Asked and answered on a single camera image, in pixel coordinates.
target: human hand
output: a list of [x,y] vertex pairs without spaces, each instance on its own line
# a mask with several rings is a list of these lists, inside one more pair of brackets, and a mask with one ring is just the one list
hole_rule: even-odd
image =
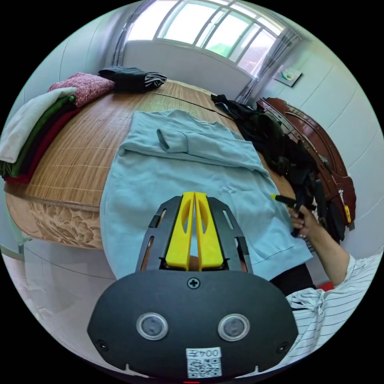
[[311,237],[316,235],[322,226],[318,223],[313,214],[304,206],[300,207],[300,212],[304,215],[302,219],[299,218],[298,213],[293,208],[288,208],[291,216],[293,228],[299,229],[299,237]]

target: white folded cloth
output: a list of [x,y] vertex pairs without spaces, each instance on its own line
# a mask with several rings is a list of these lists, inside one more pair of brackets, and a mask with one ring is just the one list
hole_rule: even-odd
[[59,88],[29,100],[12,117],[0,137],[0,160],[15,163],[21,148],[44,112],[57,99],[73,95],[76,88]]

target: red folded cloth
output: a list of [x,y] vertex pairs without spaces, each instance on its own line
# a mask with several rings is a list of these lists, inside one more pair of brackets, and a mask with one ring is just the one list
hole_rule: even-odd
[[82,110],[82,108],[76,108],[73,111],[64,113],[52,125],[52,128],[48,131],[48,133],[46,134],[44,139],[41,141],[38,149],[36,150],[36,153],[33,157],[31,165],[29,167],[28,174],[20,175],[18,177],[5,176],[4,180],[7,183],[28,184],[31,181],[32,176],[35,173],[35,170],[36,170],[37,166],[39,165],[39,162],[42,159],[44,153],[46,152],[48,147],[52,144],[55,137],[64,128],[64,126],[69,122],[69,120],[71,120],[74,116],[76,116],[81,110]]
[[78,72],[70,76],[67,80],[60,81],[50,86],[48,92],[58,89],[75,87],[76,107],[83,107],[93,100],[111,92],[115,83],[103,77],[90,73]]

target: stack of folded clothes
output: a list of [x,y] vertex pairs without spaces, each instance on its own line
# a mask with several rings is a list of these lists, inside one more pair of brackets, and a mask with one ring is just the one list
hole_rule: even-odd
[[75,105],[76,88],[58,88],[24,104],[0,137],[0,175],[7,182],[29,182],[48,140],[80,109]]
[[139,68],[107,67],[99,76],[115,83],[115,92],[144,93],[159,88],[167,78],[158,72],[144,72]]
[[0,175],[3,179],[28,184],[63,127],[82,107],[113,87],[112,81],[100,76],[76,73],[24,104],[0,138]]

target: black handle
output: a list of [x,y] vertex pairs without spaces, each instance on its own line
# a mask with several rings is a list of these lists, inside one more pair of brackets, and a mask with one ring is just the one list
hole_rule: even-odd
[[[299,214],[299,219],[304,219],[304,214],[300,212],[301,204],[296,204],[294,209],[295,212]],[[291,235],[293,237],[297,237],[299,235],[300,229],[299,228],[294,228],[293,231],[291,232]]]

